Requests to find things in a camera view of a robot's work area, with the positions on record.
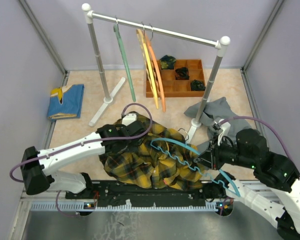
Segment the beige tabletop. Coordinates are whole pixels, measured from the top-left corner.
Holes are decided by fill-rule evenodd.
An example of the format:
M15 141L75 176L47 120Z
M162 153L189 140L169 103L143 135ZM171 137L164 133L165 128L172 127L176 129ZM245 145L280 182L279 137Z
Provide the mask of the beige tabletop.
M145 105L151 112L153 120L167 127L178 130L188 130L191 126L191 119L183 112L191 105L200 102L201 97L167 97L166 112L161 106L156 109L154 99L145 96L145 72L144 70L131 70L136 102ZM209 78L211 69L204 70L205 79ZM125 70L106 70L106 81L111 92L121 77L127 77ZM105 124L113 124L121 117L123 108L132 103L128 80L117 94L114 103L108 107L103 116L96 123L95 127L88 126L89 121L98 111L103 103L104 92L98 71L72 71L69 75L67 85L84 84L84 95L82 102L81 117L78 119L57 120L51 139L50 147L54 148L74 140L85 137L97 128ZM211 101L226 97L232 111L239 116L252 116L248 102L247 93L239 69L220 69L213 88L210 93ZM127 111L137 111L147 116L141 107L132 106ZM198 145L208 140L207 128L201 126L195 133L191 144ZM240 180L254 180L253 170L225 164L222 169L234 175ZM70 173L88 173L93 180L114 180L107 175L103 169L98 156L88 157L61 169ZM217 171L209 171L213 176L218 175Z

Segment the gray floor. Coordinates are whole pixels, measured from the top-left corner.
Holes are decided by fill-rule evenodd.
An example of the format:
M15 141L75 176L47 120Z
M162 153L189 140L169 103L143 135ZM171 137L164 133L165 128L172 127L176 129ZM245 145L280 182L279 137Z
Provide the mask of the gray floor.
M23 240L281 240L240 202L228 217L214 212L94 212L80 218L30 212Z

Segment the metal hook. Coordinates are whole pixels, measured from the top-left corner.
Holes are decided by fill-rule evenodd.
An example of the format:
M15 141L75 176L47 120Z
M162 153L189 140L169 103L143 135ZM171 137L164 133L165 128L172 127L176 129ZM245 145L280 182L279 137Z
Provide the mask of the metal hook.
M117 16L114 16L114 17L115 17L116 25L117 25L117 27L118 27L118 30L119 30L118 18L117 18Z
M152 31L151 39L150 39L150 42L151 42L152 39L154 38L154 28L152 27L152 25L150 23L149 23L149 25L151 26L151 31Z
M189 133L183 128L183 127L180 127L179 129L178 129L178 132L180 131L180 130L183 130L183 131L185 131L185 133L186 133L186 139L184 139L185 141L187 141L188 139L189 139Z
M142 25L143 25L143 38L145 38L145 37L146 37L146 29L145 29L145 25L144 25L143 22L141 22L141 23L142 23Z

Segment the green hanger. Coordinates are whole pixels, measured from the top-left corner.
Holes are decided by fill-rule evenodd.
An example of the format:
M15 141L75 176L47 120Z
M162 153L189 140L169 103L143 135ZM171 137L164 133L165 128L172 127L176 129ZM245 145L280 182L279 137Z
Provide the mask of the green hanger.
M122 42L122 39L121 39L121 36L120 36L118 25L116 25L116 24L113 25L113 31L115 33L116 39L117 39L118 44L119 44L119 49L120 49L120 52L121 52L121 56L122 56L122 60L123 60L124 68L125 68L125 72L126 72L126 75L128 77L128 81L129 81L129 86L130 86L132 100L135 102L136 101L136 95L135 95L134 85L132 83L132 78L131 78L131 74L130 74L129 64L128 64L128 60L127 60L127 55L126 55L126 51L125 51L125 48L124 48L124 43Z

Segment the white pipe connector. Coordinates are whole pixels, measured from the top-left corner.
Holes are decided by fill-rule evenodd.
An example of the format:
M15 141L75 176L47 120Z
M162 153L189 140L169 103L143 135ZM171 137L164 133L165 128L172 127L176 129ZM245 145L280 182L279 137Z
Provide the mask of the white pipe connector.
M218 52L216 53L216 55L218 57L223 58L226 54L226 50L227 50L229 44L230 44L230 37L223 36L219 41Z
M92 13L93 11L91 11L91 6L89 3L84 3L82 4L82 10L84 11L84 17L85 17L85 21L87 24L92 24L94 22L93 18L92 18Z

